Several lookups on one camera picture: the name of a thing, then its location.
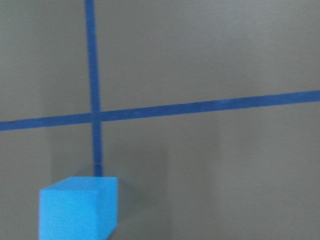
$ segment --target blue cross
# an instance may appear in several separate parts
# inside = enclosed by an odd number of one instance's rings
[[[103,176],[101,132],[102,122],[288,104],[301,104],[320,101],[320,90],[315,90],[142,107],[125,110],[101,111],[94,0],[85,0],[85,17],[87,29],[91,112],[72,115],[21,119],[16,121],[0,121],[0,131],[91,123],[94,166],[93,169],[94,175],[96,177]]]

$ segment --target gray surface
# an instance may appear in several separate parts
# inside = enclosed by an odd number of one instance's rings
[[[96,1],[103,110],[320,89],[319,1]],[[82,1],[0,3],[0,121],[90,111]],[[320,236],[319,103],[103,123],[112,240]],[[91,126],[0,132],[0,239],[92,174]]]

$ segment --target block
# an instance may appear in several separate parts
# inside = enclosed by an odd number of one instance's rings
[[[39,197],[39,240],[106,240],[117,226],[116,177],[69,177]]]

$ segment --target cube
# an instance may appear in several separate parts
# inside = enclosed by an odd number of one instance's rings
[[[116,177],[69,177],[40,191],[39,240],[105,240],[117,211]]]

